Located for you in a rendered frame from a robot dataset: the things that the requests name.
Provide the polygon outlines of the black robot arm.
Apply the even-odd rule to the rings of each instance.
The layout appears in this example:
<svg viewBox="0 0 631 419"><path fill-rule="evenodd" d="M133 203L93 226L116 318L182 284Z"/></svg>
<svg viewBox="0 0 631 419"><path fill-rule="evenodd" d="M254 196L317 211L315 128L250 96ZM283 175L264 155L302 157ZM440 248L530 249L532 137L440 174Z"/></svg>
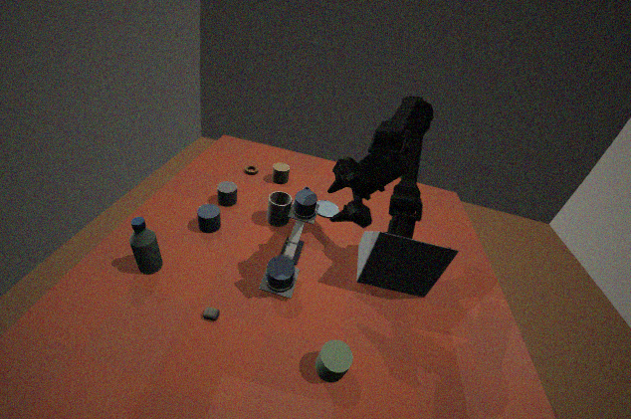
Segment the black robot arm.
<svg viewBox="0 0 631 419"><path fill-rule="evenodd" d="M339 159L332 170L335 180L350 188L365 180L387 185L401 176L390 198L388 234L412 239L415 223L421 221L423 203L416 181L423 135L432 120L431 104L422 97L404 97L394 117L375 131L367 149L370 154L359 162Z"/></svg>

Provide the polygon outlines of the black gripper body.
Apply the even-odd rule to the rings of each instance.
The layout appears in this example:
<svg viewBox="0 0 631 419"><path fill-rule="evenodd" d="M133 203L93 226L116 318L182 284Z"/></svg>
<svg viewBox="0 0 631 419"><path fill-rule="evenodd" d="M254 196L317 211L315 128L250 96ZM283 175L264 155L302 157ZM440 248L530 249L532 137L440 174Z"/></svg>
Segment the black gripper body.
<svg viewBox="0 0 631 419"><path fill-rule="evenodd" d="M385 190L384 186L381 182L370 183L365 180L360 187L351 188L353 200L346 206L348 219L362 228L371 224L369 208L363 204L362 199L370 200L370 195L377 190L383 192Z"/></svg>

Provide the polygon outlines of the grey balance beam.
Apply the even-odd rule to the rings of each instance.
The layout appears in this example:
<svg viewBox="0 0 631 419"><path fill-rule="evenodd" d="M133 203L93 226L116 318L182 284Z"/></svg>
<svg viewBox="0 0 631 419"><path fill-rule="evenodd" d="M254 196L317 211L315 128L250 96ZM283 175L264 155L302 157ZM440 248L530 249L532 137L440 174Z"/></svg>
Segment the grey balance beam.
<svg viewBox="0 0 631 419"><path fill-rule="evenodd" d="M290 260L292 260L292 262L294 263L294 265L296 265L298 263L299 257L300 257L300 253L304 244L304 241L300 240L301 234L303 232L305 223L309 223L309 224L314 224L315 223L315 219L316 219L316 214L317 214L317 210L319 207L319 204L317 204L315 206L315 212L313 213L313 215L308 216L308 217L304 217L304 216L300 216L298 215L295 210L294 210L294 205L295 205L295 200L293 202L293 205L291 207L291 210L289 212L288 218L292 218L296 220L294 229L292 231L292 234L290 237L287 236L284 245L282 247L282 252L280 254L280 256L286 256L288 257ZM300 269L295 268L294 270L294 280L293 283L286 289L275 289L273 287L271 287L268 283L268 279L267 279L267 269L265 271L265 275L264 278L262 279L262 282L260 283L259 286L259 290L265 291L265 292L269 292L284 298L288 298L291 299L293 292L295 290L295 286L297 283L297 277L299 274Z"/></svg>

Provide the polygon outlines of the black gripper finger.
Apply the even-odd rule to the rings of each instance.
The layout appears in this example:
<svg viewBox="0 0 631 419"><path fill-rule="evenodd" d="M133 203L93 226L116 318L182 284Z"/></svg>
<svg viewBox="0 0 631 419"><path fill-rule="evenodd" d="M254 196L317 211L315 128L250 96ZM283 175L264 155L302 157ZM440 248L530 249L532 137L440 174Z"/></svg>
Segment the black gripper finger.
<svg viewBox="0 0 631 419"><path fill-rule="evenodd" d="M331 184L331 186L328 188L327 192L328 192L328 193L333 193L333 192L338 191L338 190L340 190L340 189L342 189L342 188L345 188L345 187L346 187L346 186L345 186L345 184L344 184L344 183L340 184L340 183L338 183L336 180L334 180L334 182L333 182L333 183Z"/></svg>
<svg viewBox="0 0 631 419"><path fill-rule="evenodd" d="M346 205L344 204L343 210L335 214L329 219L330 222L352 222L347 217Z"/></svg>

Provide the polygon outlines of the beige cup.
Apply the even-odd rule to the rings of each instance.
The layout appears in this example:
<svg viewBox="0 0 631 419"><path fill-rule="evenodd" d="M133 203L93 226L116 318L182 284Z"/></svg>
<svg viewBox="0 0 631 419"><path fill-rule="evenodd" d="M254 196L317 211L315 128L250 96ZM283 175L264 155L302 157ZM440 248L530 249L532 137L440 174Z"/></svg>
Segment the beige cup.
<svg viewBox="0 0 631 419"><path fill-rule="evenodd" d="M269 195L267 208L267 222L273 227L284 227L289 223L289 212L292 207L292 196L283 191L276 191Z"/></svg>

